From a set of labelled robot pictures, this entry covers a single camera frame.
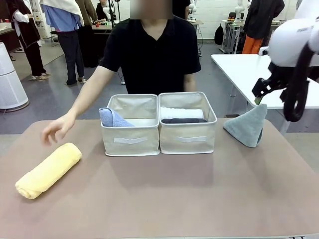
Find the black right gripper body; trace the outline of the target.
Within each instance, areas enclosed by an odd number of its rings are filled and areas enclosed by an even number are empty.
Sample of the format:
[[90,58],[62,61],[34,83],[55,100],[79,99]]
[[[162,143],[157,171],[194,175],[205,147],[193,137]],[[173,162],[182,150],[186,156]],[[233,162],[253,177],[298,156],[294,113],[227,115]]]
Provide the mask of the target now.
[[294,67],[281,67],[275,65],[273,62],[269,64],[268,70],[271,72],[269,77],[270,90],[281,90],[287,87],[293,76]]

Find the person's right hand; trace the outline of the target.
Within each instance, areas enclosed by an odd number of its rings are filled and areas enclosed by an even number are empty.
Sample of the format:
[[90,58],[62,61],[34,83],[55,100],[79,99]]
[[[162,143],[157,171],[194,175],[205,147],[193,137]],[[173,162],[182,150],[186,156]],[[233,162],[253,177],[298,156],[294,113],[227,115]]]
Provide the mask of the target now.
[[57,143],[57,137],[63,139],[67,132],[73,127],[75,118],[68,114],[52,121],[41,134],[42,142],[51,145],[51,142]]

